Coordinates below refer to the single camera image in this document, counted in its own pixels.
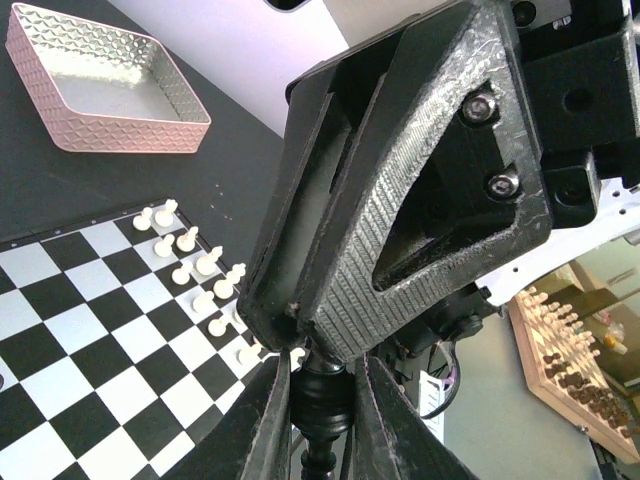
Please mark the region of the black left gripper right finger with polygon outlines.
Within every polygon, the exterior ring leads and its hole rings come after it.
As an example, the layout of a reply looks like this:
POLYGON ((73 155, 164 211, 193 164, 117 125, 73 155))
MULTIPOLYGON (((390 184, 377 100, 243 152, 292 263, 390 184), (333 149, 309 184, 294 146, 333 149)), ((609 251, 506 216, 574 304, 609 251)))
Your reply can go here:
POLYGON ((355 364, 355 479, 474 479, 427 428, 375 356, 355 364))

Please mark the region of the black chess piece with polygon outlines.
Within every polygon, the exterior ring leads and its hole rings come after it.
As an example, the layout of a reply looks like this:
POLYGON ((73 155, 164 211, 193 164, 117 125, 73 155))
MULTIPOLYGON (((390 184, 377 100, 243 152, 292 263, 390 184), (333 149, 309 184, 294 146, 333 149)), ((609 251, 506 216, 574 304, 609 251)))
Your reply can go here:
POLYGON ((303 479, 332 479, 333 443, 354 422, 355 377, 346 366, 312 350, 291 374, 291 421, 307 441, 301 455, 303 479))

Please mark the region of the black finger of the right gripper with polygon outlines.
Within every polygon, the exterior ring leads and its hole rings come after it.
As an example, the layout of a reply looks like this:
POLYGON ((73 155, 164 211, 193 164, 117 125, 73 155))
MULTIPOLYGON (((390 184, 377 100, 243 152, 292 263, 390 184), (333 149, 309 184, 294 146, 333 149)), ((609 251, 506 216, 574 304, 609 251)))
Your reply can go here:
POLYGON ((505 1, 452 1, 325 68, 352 128, 297 297, 350 360, 551 231, 505 1))
POLYGON ((269 350, 300 339, 298 283, 377 83, 367 67, 339 65, 288 87, 276 186, 238 300, 245 324, 269 350))

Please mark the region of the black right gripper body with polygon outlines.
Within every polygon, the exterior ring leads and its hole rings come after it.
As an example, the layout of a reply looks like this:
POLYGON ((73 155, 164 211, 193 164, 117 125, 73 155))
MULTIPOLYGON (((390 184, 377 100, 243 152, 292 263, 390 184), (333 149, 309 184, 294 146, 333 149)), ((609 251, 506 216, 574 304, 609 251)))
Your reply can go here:
POLYGON ((601 182, 639 184, 639 4, 514 1, 553 226, 591 223, 601 182))

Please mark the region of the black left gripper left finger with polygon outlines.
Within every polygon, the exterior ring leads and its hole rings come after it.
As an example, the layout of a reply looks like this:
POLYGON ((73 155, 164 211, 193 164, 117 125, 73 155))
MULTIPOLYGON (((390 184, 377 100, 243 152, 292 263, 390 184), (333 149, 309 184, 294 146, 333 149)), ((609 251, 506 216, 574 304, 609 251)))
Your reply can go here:
POLYGON ((291 361, 267 358, 214 430, 165 479, 287 479, 290 475, 291 361))

